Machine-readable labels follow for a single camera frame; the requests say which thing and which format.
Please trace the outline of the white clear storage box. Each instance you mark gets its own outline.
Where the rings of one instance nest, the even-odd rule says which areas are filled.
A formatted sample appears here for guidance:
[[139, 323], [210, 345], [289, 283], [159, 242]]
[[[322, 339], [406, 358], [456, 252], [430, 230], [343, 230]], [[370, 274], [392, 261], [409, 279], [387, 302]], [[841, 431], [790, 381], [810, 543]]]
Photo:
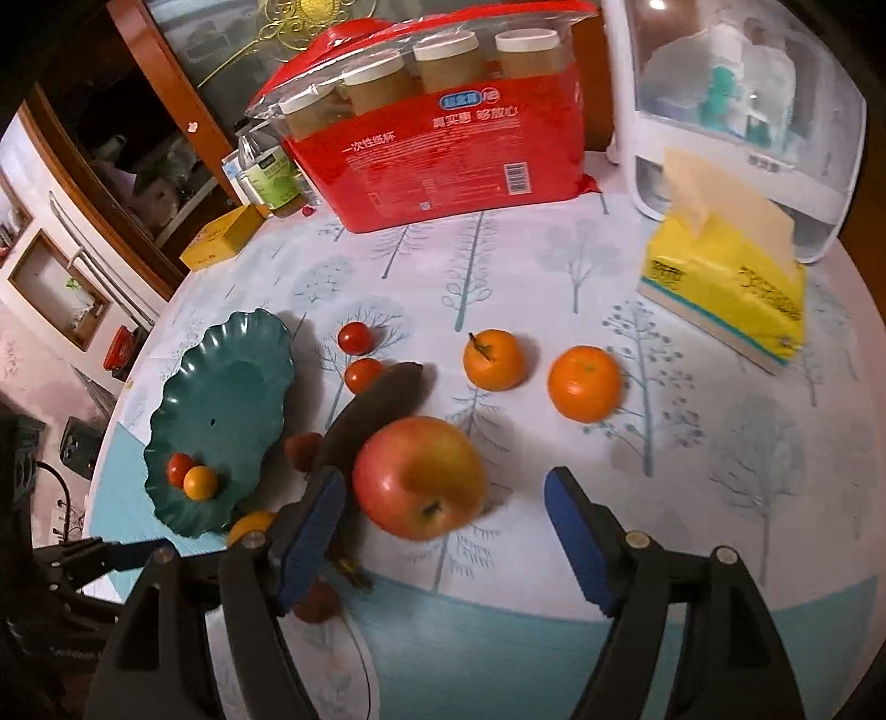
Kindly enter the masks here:
[[796, 258], [820, 261], [852, 204], [867, 102], [779, 2], [602, 3], [614, 146], [641, 213], [670, 205], [670, 148], [752, 184], [795, 221]]

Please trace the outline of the red lychee near plate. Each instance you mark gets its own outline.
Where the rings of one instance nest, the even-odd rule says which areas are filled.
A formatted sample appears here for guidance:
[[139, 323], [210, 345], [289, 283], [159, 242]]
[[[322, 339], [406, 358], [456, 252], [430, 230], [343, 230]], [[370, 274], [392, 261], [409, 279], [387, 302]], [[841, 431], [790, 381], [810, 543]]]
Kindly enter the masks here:
[[316, 463], [323, 437], [317, 432], [290, 435], [284, 440], [284, 455], [297, 472], [308, 474]]

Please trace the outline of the red paper cup package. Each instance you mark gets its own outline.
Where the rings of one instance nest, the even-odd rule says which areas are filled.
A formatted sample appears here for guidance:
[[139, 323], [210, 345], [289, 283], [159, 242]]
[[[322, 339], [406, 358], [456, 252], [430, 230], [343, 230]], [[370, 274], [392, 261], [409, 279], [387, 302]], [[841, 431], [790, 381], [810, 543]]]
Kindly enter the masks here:
[[335, 25], [246, 108], [344, 227], [369, 233], [587, 192], [572, 28], [590, 2]]

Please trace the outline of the yellow tissue pack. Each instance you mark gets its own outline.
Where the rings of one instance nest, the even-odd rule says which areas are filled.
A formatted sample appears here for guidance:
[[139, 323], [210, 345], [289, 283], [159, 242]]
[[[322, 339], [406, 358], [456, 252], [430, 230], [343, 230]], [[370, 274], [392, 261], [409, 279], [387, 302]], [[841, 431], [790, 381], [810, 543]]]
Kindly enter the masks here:
[[638, 289], [646, 299], [779, 372], [805, 345], [805, 267], [795, 221], [694, 153], [669, 148], [670, 208], [650, 237]]

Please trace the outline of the large yellow orange fruit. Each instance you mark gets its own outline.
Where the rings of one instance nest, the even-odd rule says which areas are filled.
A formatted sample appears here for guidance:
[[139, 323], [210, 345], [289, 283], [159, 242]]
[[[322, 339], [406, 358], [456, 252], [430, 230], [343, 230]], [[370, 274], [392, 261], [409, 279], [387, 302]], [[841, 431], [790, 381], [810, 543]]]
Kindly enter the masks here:
[[251, 532], [266, 532], [272, 523], [274, 523], [276, 513], [272, 510], [257, 510], [257, 512], [246, 513], [240, 519], [231, 525], [228, 536], [226, 536], [226, 546], [233, 546], [243, 537], [251, 534]]

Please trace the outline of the dark green scalloped plate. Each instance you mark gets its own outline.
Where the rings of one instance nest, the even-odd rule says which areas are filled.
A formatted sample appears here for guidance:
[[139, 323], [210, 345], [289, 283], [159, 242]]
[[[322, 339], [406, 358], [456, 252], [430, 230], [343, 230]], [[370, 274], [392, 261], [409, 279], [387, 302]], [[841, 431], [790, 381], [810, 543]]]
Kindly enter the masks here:
[[[284, 429], [285, 396], [295, 377], [290, 345], [284, 322], [255, 309], [232, 313], [183, 352], [150, 417], [144, 449], [144, 491], [169, 531], [189, 538], [217, 532], [257, 489], [263, 457]], [[215, 471], [213, 498], [191, 500], [169, 483], [167, 465], [176, 453]]]

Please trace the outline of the red cherry tomato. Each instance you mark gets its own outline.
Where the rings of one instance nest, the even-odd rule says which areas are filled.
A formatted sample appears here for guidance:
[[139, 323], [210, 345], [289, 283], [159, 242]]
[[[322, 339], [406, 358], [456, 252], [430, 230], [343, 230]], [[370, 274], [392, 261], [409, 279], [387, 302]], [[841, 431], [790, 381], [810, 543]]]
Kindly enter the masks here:
[[339, 329], [336, 343], [346, 356], [362, 357], [373, 351], [375, 336], [365, 322], [352, 321]]
[[195, 460], [186, 453], [174, 453], [168, 459], [167, 468], [165, 468], [168, 483], [177, 489], [182, 489], [185, 485], [185, 477], [194, 466]]
[[357, 358], [344, 372], [344, 383], [350, 392], [357, 396], [368, 390], [374, 381], [386, 372], [384, 364], [373, 357]]

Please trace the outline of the small yellow tomato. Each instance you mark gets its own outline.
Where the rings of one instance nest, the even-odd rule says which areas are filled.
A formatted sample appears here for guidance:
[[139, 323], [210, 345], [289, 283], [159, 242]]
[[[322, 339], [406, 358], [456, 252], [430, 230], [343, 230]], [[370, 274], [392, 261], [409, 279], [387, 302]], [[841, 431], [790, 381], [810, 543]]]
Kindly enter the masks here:
[[190, 501], [210, 501], [217, 495], [219, 481], [215, 471], [206, 465], [191, 466], [182, 481], [182, 489]]

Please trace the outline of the yellow cardboard box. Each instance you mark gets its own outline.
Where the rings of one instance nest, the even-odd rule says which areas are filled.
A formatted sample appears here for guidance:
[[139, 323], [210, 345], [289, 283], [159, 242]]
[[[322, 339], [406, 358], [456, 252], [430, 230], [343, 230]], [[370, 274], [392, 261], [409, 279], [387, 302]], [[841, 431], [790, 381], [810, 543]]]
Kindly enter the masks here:
[[180, 255], [180, 261], [186, 269], [198, 271], [231, 260], [263, 224], [264, 214], [256, 205], [234, 208], [204, 225]]

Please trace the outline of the red lychee near banana stem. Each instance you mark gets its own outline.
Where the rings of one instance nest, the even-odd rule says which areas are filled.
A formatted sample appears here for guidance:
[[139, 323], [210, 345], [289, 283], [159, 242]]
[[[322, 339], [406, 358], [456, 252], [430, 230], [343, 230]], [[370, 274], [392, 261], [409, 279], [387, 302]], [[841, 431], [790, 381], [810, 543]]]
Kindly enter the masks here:
[[316, 579], [310, 591], [293, 606], [293, 614], [306, 624], [323, 624], [341, 615], [338, 591], [327, 580]]

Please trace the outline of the orange tangerine round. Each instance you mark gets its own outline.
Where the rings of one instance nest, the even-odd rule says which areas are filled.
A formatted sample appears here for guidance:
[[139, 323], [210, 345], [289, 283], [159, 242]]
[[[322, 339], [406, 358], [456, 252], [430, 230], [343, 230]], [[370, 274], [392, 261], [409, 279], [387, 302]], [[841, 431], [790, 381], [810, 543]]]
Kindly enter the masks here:
[[608, 419], [622, 402], [622, 371], [607, 351], [576, 345], [551, 364], [547, 390], [554, 408], [566, 419], [597, 423]]

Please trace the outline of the green label bottle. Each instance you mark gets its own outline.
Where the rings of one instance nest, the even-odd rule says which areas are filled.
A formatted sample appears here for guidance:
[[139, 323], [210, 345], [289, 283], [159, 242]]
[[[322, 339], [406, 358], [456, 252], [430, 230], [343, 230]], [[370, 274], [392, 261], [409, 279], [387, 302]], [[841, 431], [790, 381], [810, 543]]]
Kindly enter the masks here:
[[288, 218], [306, 204], [296, 165], [267, 130], [266, 123], [247, 121], [237, 131], [240, 175], [269, 212]]

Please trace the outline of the red yellow apple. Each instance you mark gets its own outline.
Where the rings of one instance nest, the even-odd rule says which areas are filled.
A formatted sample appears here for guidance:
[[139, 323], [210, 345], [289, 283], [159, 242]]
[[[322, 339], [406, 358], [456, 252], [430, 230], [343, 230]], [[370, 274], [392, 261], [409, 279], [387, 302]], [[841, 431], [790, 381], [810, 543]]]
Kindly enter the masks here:
[[360, 510], [391, 536], [428, 542], [465, 527], [487, 501], [482, 456], [451, 423], [405, 417], [363, 444], [352, 472]]

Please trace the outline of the orange tangerine with stem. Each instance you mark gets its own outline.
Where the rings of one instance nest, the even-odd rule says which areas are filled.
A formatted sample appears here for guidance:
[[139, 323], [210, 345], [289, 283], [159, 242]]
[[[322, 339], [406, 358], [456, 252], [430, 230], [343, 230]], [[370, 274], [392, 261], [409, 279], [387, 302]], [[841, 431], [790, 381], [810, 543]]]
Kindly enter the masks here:
[[527, 378], [523, 347], [512, 333], [497, 328], [470, 333], [462, 367], [470, 383], [487, 392], [506, 392]]

